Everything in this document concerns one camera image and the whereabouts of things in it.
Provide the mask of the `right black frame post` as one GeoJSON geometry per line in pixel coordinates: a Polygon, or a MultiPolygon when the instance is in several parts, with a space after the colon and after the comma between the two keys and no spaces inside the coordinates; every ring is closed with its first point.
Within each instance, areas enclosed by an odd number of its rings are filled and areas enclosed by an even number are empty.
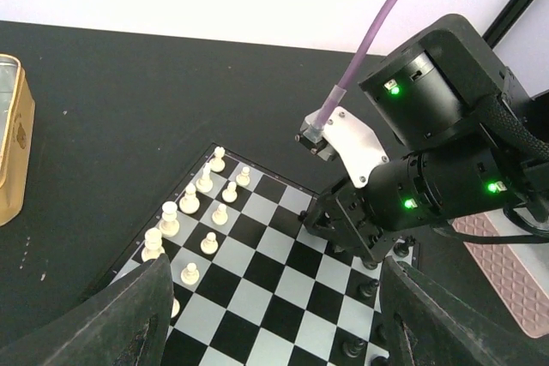
{"type": "Polygon", "coordinates": [[[494,48],[518,22],[534,0],[509,0],[483,35],[484,41],[494,48]]]}

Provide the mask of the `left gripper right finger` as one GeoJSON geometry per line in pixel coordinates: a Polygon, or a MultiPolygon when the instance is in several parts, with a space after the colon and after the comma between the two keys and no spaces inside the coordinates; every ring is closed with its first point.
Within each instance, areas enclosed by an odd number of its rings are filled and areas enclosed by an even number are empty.
{"type": "Polygon", "coordinates": [[[390,365],[547,365],[548,350],[499,327],[406,262],[379,286],[390,365]]]}

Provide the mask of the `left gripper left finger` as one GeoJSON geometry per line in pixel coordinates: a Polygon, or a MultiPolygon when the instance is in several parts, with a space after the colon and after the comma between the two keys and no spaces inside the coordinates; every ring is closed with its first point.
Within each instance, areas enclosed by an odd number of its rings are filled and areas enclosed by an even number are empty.
{"type": "Polygon", "coordinates": [[[2,365],[159,365],[174,298],[166,255],[1,349],[2,365]]]}

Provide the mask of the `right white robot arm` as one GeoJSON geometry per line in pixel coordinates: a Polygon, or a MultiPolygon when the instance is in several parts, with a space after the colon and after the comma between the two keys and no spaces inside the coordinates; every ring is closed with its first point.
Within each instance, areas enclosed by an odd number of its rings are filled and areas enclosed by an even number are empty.
{"type": "Polygon", "coordinates": [[[402,231],[449,235],[455,219],[515,207],[547,222],[548,98],[528,96],[464,16],[414,35],[360,89],[407,152],[388,159],[343,107],[308,115],[299,143],[347,172],[299,215],[310,234],[370,267],[402,231]]]}

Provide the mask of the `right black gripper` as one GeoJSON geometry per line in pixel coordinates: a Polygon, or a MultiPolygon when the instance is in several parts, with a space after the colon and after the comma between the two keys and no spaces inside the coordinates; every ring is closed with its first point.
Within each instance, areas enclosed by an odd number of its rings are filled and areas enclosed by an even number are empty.
{"type": "Polygon", "coordinates": [[[382,262],[399,239],[372,223],[363,191],[348,177],[314,198],[299,221],[311,235],[329,241],[336,253],[347,252],[368,268],[382,262]]]}

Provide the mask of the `pile of black chess pieces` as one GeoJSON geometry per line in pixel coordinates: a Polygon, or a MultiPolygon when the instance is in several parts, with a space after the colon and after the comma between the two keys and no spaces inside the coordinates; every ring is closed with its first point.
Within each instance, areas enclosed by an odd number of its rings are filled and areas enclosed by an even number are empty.
{"type": "MultiPolygon", "coordinates": [[[[396,261],[405,261],[413,266],[417,259],[417,252],[414,249],[415,245],[415,237],[408,235],[403,239],[398,240],[387,256],[393,257],[396,261]]],[[[358,283],[355,288],[356,298],[363,303],[380,303],[380,300],[378,299],[379,285],[379,279],[368,279],[364,282],[358,283]]],[[[377,344],[384,349],[388,348],[386,332],[380,311],[374,315],[370,338],[374,344],[377,344]]]]}

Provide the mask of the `pink metal tin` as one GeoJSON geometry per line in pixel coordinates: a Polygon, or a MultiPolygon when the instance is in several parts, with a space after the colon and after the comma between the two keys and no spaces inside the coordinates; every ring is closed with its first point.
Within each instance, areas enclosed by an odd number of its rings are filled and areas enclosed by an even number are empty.
{"type": "MultiPolygon", "coordinates": [[[[482,237],[525,233],[500,210],[452,223],[455,231],[482,237]]],[[[548,334],[548,245],[474,244],[466,248],[521,330],[530,338],[548,334]]]]}

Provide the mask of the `black white chess board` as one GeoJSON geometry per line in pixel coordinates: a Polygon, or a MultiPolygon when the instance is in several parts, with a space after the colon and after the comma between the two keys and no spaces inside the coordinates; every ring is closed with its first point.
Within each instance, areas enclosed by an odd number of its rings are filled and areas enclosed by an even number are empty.
{"type": "MultiPolygon", "coordinates": [[[[177,206],[185,187],[199,178],[214,149],[188,153],[166,195],[154,202],[147,228],[158,227],[162,205],[177,206]]],[[[193,214],[178,206],[179,231],[162,246],[171,264],[180,310],[171,318],[161,358],[164,365],[369,365],[387,364],[388,348],[371,341],[380,303],[355,296],[358,283],[379,279],[326,240],[310,235],[299,214],[315,198],[308,189],[230,152],[226,167],[213,173],[211,191],[199,195],[193,214]],[[244,166],[250,184],[238,185],[233,203],[222,191],[244,166]],[[226,204],[228,221],[212,214],[226,204]],[[201,241],[215,232],[219,244],[205,255],[201,241]],[[194,262],[200,279],[184,285],[180,274],[194,262]]]]}

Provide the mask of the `gold metal tin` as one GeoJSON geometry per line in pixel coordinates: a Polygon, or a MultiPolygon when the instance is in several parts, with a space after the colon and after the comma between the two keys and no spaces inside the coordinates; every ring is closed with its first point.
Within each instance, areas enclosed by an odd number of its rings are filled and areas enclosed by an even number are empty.
{"type": "Polygon", "coordinates": [[[33,135],[35,101],[25,69],[13,56],[1,56],[1,224],[21,210],[33,135]]]}

